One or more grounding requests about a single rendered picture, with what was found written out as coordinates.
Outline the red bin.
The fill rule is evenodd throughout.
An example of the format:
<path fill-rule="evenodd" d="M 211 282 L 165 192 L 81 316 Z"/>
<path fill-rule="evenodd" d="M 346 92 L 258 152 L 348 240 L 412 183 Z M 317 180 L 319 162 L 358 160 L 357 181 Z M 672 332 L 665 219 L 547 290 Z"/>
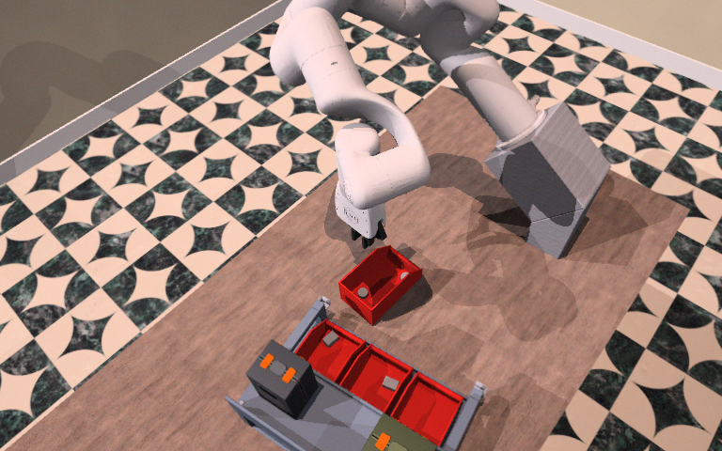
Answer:
<path fill-rule="evenodd" d="M 389 415 L 413 370 L 412 366 L 370 344 L 356 357 L 339 385 Z M 400 382 L 395 392 L 382 387 L 385 376 Z"/>
<path fill-rule="evenodd" d="M 418 371 L 390 416 L 440 446 L 463 398 Z"/>
<path fill-rule="evenodd" d="M 400 280 L 403 272 L 408 274 Z M 373 325 L 420 278 L 422 269 L 391 245 L 375 249 L 339 282 L 340 298 Z M 361 299 L 357 291 L 368 290 Z"/>
<path fill-rule="evenodd" d="M 338 335 L 339 340 L 328 348 L 322 339 L 331 331 Z M 366 340 L 325 319 L 310 330 L 295 354 L 310 362 L 313 369 L 339 385 L 356 357 L 366 347 Z"/>

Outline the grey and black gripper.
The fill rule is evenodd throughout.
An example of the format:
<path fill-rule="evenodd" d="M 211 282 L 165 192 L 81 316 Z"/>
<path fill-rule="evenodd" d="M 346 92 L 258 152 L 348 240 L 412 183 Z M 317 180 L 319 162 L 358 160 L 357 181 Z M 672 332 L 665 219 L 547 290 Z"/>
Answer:
<path fill-rule="evenodd" d="M 364 249 L 371 246 L 375 238 L 383 241 L 387 237 L 384 229 L 385 203 L 367 210 L 360 210 L 341 194 L 339 181 L 336 188 L 336 211 L 338 217 L 352 228 L 353 241 L 363 235 L 362 247 Z"/>

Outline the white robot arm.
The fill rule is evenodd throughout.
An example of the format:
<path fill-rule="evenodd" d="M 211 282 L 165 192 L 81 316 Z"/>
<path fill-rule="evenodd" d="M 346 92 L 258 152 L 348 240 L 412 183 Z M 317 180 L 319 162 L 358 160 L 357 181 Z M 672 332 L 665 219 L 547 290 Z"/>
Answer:
<path fill-rule="evenodd" d="M 277 78 L 288 86 L 307 83 L 323 114 L 375 122 L 398 145 L 380 153 L 379 134 L 365 123 L 338 131 L 339 189 L 356 208 L 367 210 L 423 186 L 431 167 L 408 116 L 365 86 L 337 25 L 350 6 L 406 38 L 420 34 L 423 52 L 492 129 L 498 150 L 519 143 L 545 120 L 545 111 L 536 109 L 541 98 L 526 100 L 496 59 L 471 45 L 497 22 L 497 0 L 292 0 L 270 50 Z"/>

